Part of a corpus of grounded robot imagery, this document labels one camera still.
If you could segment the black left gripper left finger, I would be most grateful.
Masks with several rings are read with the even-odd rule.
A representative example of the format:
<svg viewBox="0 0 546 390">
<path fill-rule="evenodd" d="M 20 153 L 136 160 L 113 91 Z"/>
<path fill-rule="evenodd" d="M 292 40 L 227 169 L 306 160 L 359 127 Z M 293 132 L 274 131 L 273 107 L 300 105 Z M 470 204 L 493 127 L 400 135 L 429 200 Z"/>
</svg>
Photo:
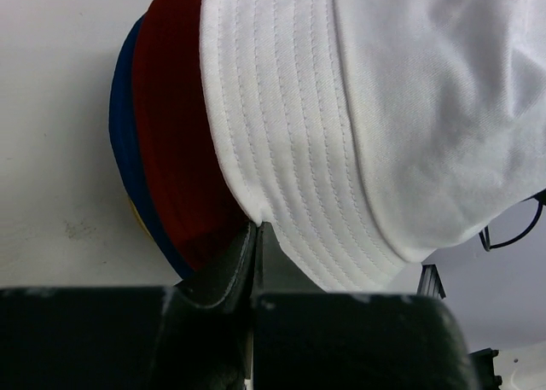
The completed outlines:
<svg viewBox="0 0 546 390">
<path fill-rule="evenodd" d="M 256 229 L 177 285 L 4 288 L 4 389 L 242 389 Z"/>
</svg>

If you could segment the white hat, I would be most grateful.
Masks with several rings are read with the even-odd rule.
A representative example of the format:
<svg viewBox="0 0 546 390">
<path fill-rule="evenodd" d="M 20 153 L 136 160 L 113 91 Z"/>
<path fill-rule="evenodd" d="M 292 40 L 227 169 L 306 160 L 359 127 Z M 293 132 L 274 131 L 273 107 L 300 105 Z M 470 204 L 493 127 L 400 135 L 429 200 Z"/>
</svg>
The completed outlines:
<svg viewBox="0 0 546 390">
<path fill-rule="evenodd" d="M 380 291 L 545 186 L 545 0 L 202 0 L 246 215 L 327 291 Z"/>
</svg>

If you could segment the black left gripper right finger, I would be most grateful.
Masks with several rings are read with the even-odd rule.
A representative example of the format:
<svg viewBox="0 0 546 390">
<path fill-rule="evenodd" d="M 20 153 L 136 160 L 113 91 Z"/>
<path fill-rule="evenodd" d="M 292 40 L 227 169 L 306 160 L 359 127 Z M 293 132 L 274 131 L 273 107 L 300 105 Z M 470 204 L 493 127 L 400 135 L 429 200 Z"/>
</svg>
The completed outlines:
<svg viewBox="0 0 546 390">
<path fill-rule="evenodd" d="M 477 389 L 456 320 L 414 294 L 327 293 L 258 228 L 253 286 L 257 389 Z"/>
</svg>

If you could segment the dark red hat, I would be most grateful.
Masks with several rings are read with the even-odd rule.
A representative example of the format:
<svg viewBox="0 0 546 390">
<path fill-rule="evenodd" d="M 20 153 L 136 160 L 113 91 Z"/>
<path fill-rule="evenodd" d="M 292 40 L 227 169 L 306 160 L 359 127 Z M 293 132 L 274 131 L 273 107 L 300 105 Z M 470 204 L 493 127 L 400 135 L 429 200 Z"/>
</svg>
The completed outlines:
<svg viewBox="0 0 546 390">
<path fill-rule="evenodd" d="M 221 255 L 246 223 L 218 164 L 200 72 L 201 0 L 153 0 L 132 62 L 140 154 L 156 212 L 191 269 Z"/>
</svg>

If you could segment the blue bucket hat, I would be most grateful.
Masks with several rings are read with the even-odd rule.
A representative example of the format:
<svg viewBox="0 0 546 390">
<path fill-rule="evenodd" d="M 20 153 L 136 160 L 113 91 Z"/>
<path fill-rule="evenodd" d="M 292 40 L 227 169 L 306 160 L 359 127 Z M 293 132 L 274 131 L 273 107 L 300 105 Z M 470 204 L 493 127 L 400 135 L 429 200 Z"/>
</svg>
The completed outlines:
<svg viewBox="0 0 546 390">
<path fill-rule="evenodd" d="M 178 276 L 185 279 L 194 271 L 175 249 L 160 221 L 149 194 L 138 142 L 131 81 L 133 55 L 143 20 L 140 17 L 130 29 L 116 61 L 109 97 L 108 134 L 128 198 L 146 224 L 151 240 Z"/>
</svg>

